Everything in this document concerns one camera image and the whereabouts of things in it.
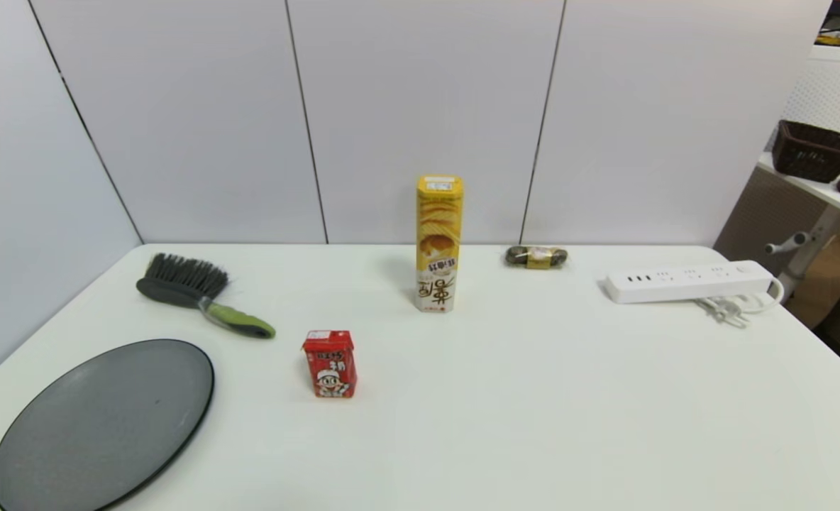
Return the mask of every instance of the brush bristles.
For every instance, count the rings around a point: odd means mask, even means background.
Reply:
[[[145,276],[188,285],[212,299],[218,297],[228,285],[228,273],[218,266],[167,253],[156,253],[145,271]]]

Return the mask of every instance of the hand brush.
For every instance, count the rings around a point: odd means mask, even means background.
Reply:
[[[158,302],[199,308],[209,321],[244,336],[271,339],[275,328],[265,321],[213,302],[228,285],[228,273],[211,263],[157,253],[137,282],[140,293]]]

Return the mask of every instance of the green brush handle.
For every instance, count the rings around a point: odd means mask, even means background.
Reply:
[[[215,302],[203,305],[205,307],[200,307],[202,314],[205,314],[210,321],[228,327],[236,333],[259,337],[259,339],[271,339],[275,336],[275,328],[258,317],[249,316],[249,314]]]

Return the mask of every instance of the woven basket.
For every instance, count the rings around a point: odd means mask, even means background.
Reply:
[[[780,121],[773,144],[777,172],[829,183],[840,175],[840,133],[793,121]]]

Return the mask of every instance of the power strip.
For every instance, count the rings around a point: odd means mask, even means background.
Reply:
[[[618,304],[766,293],[773,275],[754,261],[612,272],[606,292]]]

